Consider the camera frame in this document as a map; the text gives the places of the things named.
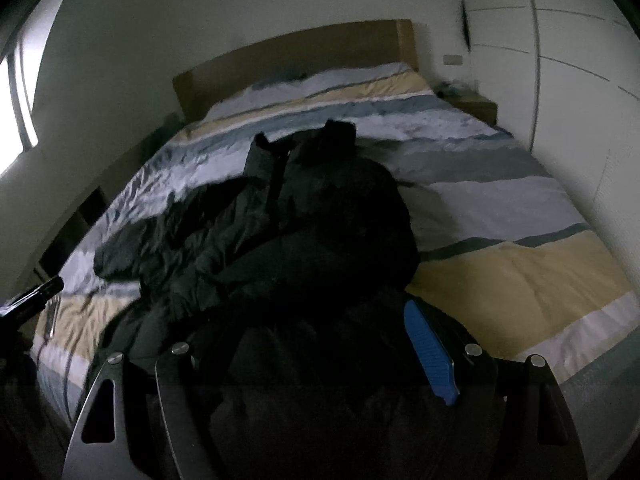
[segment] blue gripper pad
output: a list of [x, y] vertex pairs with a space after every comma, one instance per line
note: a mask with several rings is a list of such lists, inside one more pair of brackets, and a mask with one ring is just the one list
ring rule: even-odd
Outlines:
[[447, 406], [452, 406], [460, 394], [453, 361], [413, 300], [404, 305], [404, 329], [414, 345], [433, 393], [442, 397]]

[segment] bed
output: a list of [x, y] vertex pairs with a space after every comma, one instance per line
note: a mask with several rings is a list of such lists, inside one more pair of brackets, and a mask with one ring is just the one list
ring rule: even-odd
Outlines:
[[434, 95], [418, 73], [411, 22], [294, 32], [205, 62], [174, 89], [188, 126], [71, 254], [59, 307], [38, 320], [38, 386], [67, 431], [102, 331], [140, 294], [137, 283], [95, 275], [97, 248], [188, 190], [238, 175], [257, 133], [273, 140], [337, 119], [355, 124], [360, 154], [392, 173], [409, 209], [421, 262], [407, 291], [493, 356], [543, 355], [590, 477], [616, 468], [640, 429], [638, 298], [562, 187], [508, 132]]

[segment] black jacket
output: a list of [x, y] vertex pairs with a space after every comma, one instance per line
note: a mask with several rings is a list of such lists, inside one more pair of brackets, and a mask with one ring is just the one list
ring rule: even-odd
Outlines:
[[441, 446], [450, 415], [402, 321], [418, 264], [408, 211], [354, 142], [333, 121], [258, 135], [242, 176], [95, 255], [98, 276], [140, 280], [142, 297], [110, 324], [94, 369], [119, 350], [151, 373], [188, 340], [201, 380], [217, 381], [216, 343], [241, 333], [207, 421], [233, 478], [413, 478]]

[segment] wall socket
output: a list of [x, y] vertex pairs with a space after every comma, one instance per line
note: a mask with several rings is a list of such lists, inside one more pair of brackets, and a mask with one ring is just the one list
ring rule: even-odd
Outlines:
[[442, 62], [445, 65], [462, 65], [462, 56], [455, 56], [453, 54], [445, 54], [442, 56]]

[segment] pillow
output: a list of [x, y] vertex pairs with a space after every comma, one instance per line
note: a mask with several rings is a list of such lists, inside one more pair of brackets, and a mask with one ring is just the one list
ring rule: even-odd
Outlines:
[[304, 78], [302, 70], [292, 70], [267, 78], [229, 99], [214, 104], [197, 126], [249, 110], [259, 110], [274, 104], [310, 97], [333, 88], [383, 79], [410, 70], [411, 67], [404, 62], [372, 68], [338, 68], [308, 78]]

